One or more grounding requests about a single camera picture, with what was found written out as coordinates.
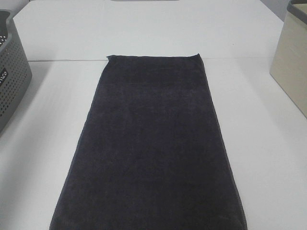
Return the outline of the grey perforated laundry basket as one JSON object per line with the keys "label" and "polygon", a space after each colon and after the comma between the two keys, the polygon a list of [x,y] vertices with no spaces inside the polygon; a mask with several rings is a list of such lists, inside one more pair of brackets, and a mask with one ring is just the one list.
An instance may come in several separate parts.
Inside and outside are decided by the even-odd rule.
{"label": "grey perforated laundry basket", "polygon": [[10,10],[0,11],[0,129],[19,106],[32,79],[25,51]]}

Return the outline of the dark grey towel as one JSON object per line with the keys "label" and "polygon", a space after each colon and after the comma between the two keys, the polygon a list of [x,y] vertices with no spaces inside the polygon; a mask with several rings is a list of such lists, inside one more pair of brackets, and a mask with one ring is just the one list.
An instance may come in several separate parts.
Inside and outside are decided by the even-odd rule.
{"label": "dark grey towel", "polygon": [[110,56],[52,230],[245,230],[203,61]]}

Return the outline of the beige storage box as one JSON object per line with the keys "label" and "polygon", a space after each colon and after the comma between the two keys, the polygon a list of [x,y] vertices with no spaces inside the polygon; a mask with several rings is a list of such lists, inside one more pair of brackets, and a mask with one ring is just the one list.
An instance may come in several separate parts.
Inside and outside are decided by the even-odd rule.
{"label": "beige storage box", "polygon": [[291,0],[272,61],[271,76],[307,115],[307,2]]}

